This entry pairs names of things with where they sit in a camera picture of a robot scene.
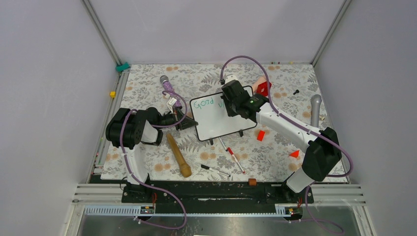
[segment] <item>gray wall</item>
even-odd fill
[[[59,234],[115,65],[79,0],[1,1],[0,235]]]
[[[416,9],[354,0],[316,67],[378,236],[416,235]]]
[[[220,63],[310,62],[343,0],[91,2],[122,60]]]

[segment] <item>red toy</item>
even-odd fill
[[[256,89],[256,93],[259,93],[262,96],[268,97],[267,81],[258,85],[258,88]]]
[[[263,130],[259,131],[257,140],[262,142],[262,140],[264,139],[264,136],[265,136],[265,131]]]
[[[293,153],[290,154],[290,156],[292,156],[294,158],[297,158],[298,155],[299,155],[299,150],[297,150],[297,151],[295,151],[295,152],[293,152]]]

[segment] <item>wooden handle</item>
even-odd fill
[[[182,156],[181,151],[179,150],[177,143],[174,140],[174,137],[172,137],[170,133],[167,133],[167,140],[170,144],[172,152],[174,153],[175,159],[178,162],[179,171],[181,172],[182,176],[186,178],[189,177],[191,175],[191,168],[184,160],[184,157]]]

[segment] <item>small whiteboard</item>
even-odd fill
[[[252,96],[251,86],[245,86],[244,89]],[[196,131],[200,141],[236,133],[257,125],[250,119],[244,119],[239,115],[234,117],[227,116],[224,101],[220,98],[221,95],[222,92],[218,92],[194,98],[190,101],[191,113],[194,120],[198,122]]]

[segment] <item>whiteboard marker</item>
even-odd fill
[[[230,149],[230,147],[227,148],[227,151],[229,151],[229,153],[232,155],[232,157],[235,159],[236,163],[238,164],[240,170],[242,171],[242,173],[244,174],[245,171],[243,170],[242,166],[240,165],[238,159],[236,158],[236,156],[233,154],[232,150]]]
[[[219,139],[220,139],[220,142],[221,142],[221,143],[222,143],[222,145],[223,145],[224,150],[225,150],[225,151],[227,151],[227,148],[226,148],[226,146],[224,145],[223,140],[221,140],[221,138],[220,138],[220,137],[219,137]]]
[[[201,168],[206,169],[206,170],[211,170],[211,171],[217,172],[217,173],[222,174],[222,175],[225,175],[225,176],[227,176],[227,177],[231,177],[231,176],[232,176],[232,175],[227,174],[227,173],[224,173],[224,172],[222,172],[222,171],[218,171],[218,170],[216,170],[216,169],[213,169],[213,168],[210,168],[210,167],[208,167],[208,166],[205,166],[205,165],[203,165],[203,164],[201,164]]]

